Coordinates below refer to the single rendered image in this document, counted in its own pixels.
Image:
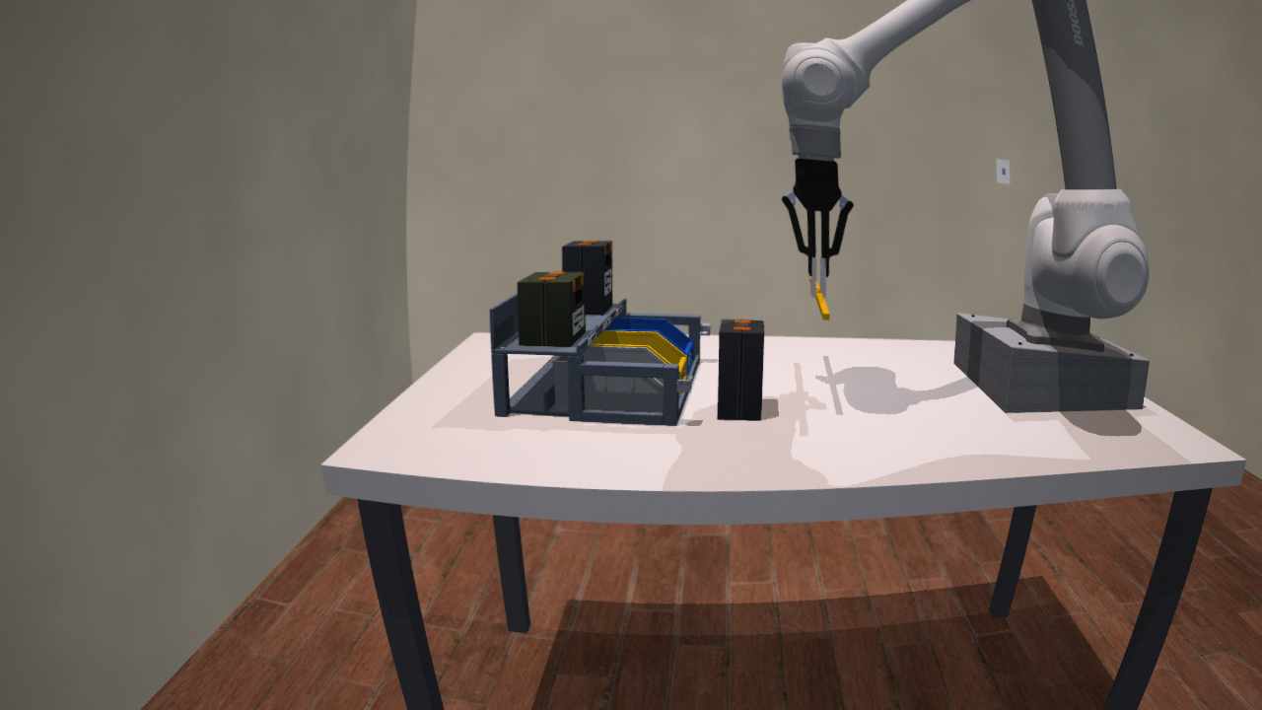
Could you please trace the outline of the grey metal shelf rack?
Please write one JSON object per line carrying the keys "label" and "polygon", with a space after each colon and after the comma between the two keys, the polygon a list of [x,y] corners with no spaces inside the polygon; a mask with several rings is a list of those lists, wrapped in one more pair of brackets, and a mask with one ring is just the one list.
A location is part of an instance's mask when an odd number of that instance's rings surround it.
{"label": "grey metal shelf rack", "polygon": [[[700,315],[634,314],[634,311],[627,311],[626,303],[626,300],[618,301],[618,305],[617,303],[612,303],[608,310],[610,314],[604,311],[603,317],[586,315],[586,335],[581,335],[581,340],[575,340],[570,347],[519,346],[517,295],[512,295],[509,300],[501,301],[493,309],[490,309],[495,415],[500,415],[500,417],[509,417],[510,412],[567,415],[569,421],[577,422],[660,424],[660,426],[664,424],[664,426],[676,426],[681,415],[681,407],[684,407],[688,393],[692,391],[690,382],[693,382],[697,373],[697,359],[700,361],[700,335],[711,335],[711,323],[700,323]],[[675,324],[675,327],[688,327],[688,337],[690,340],[694,340],[694,358],[687,381],[679,380],[679,364],[586,361],[583,352],[591,347],[591,343],[594,343],[597,337],[602,335],[604,328],[610,327],[616,318],[666,319],[671,324]],[[514,392],[510,399],[509,354],[553,356],[553,358],[541,364],[541,368],[533,375],[530,381],[524,383],[522,388]],[[555,409],[553,361],[558,356],[567,356],[569,410]],[[664,378],[663,410],[587,409],[586,376]],[[541,405],[541,399],[544,399],[544,405]]]}

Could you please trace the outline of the grey open bin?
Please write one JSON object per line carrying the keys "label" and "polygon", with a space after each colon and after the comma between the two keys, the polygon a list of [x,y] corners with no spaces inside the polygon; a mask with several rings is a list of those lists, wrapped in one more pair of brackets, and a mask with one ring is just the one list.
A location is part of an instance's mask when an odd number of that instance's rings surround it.
{"label": "grey open bin", "polygon": [[[586,361],[666,364],[647,347],[591,346],[583,354]],[[558,356],[553,367],[555,409],[569,410],[567,356]],[[586,376],[587,409],[663,410],[663,399],[664,378]]]}

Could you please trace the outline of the blue bin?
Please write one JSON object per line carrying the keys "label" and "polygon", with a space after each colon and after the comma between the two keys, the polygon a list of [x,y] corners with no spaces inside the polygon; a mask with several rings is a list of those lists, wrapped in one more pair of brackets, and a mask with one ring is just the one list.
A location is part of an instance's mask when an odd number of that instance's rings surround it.
{"label": "blue bin", "polygon": [[688,358],[688,373],[692,368],[693,340],[690,340],[688,335],[684,335],[679,328],[668,322],[668,319],[616,318],[610,327],[606,327],[604,329],[658,332],[660,335],[665,337],[671,346],[675,346],[676,349],[684,352],[685,356],[690,354]]}

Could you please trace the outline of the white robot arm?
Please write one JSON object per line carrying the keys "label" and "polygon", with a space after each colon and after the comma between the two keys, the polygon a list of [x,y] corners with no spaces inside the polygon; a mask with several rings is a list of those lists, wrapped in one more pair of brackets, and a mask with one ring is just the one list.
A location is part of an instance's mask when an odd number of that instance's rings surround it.
{"label": "white robot arm", "polygon": [[[968,1],[907,0],[856,35],[789,45],[782,101],[793,156],[839,159],[840,115],[870,88],[875,66]],[[1129,198],[1116,187],[1087,0],[1032,0],[1032,5],[1065,189],[1045,194],[1029,217],[1023,309],[1021,319],[1007,319],[1007,327],[1027,335],[1029,343],[1104,352],[1104,343],[1089,333],[1090,318],[1121,318],[1140,305],[1148,289],[1148,251]]]}

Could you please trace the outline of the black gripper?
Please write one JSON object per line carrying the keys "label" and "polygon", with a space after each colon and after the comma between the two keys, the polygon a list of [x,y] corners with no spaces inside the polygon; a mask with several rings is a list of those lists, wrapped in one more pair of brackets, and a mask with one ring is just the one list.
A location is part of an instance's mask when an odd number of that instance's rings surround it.
{"label": "black gripper", "polygon": [[[805,180],[804,180],[805,179]],[[825,182],[824,182],[825,180]],[[806,237],[808,247],[801,237],[801,224],[799,224],[798,214],[795,214],[795,195],[801,201],[801,206],[806,208]],[[837,222],[835,237],[829,248],[829,211],[837,206],[837,201],[840,199],[840,214]],[[795,233],[795,240],[798,240],[798,248],[801,253],[808,256],[808,277],[811,277],[811,298],[817,298],[817,251],[815,251],[815,211],[822,212],[822,257],[820,257],[820,291],[823,298],[827,298],[827,277],[829,275],[829,259],[833,255],[839,253],[840,243],[843,240],[847,217],[851,208],[853,208],[853,202],[842,195],[838,184],[838,165],[837,161],[820,161],[820,159],[795,159],[795,185],[793,192],[782,195],[782,203],[786,206],[790,219],[793,219],[793,230]],[[829,257],[830,256],[830,257]],[[823,264],[822,264],[823,259]],[[823,271],[823,286],[822,286],[822,271]]]}

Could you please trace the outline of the yellow thin bar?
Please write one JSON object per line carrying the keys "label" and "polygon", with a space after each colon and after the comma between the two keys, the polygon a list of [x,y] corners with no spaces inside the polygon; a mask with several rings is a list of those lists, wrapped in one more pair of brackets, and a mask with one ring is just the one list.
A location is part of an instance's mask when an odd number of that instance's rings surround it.
{"label": "yellow thin bar", "polygon": [[819,306],[820,311],[823,310],[822,311],[823,319],[829,320],[829,311],[827,309],[827,303],[823,300],[823,295],[819,286],[817,286],[817,306]]}

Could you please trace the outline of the yellow open bin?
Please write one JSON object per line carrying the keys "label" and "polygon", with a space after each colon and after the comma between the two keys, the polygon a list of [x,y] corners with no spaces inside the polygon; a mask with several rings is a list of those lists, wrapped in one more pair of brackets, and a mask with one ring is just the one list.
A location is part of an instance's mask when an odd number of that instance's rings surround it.
{"label": "yellow open bin", "polygon": [[666,361],[668,364],[679,364],[679,380],[681,376],[681,381],[687,381],[688,356],[676,349],[675,346],[671,346],[658,332],[604,329],[602,335],[597,337],[591,346],[647,347],[647,349],[658,354],[658,358]]}

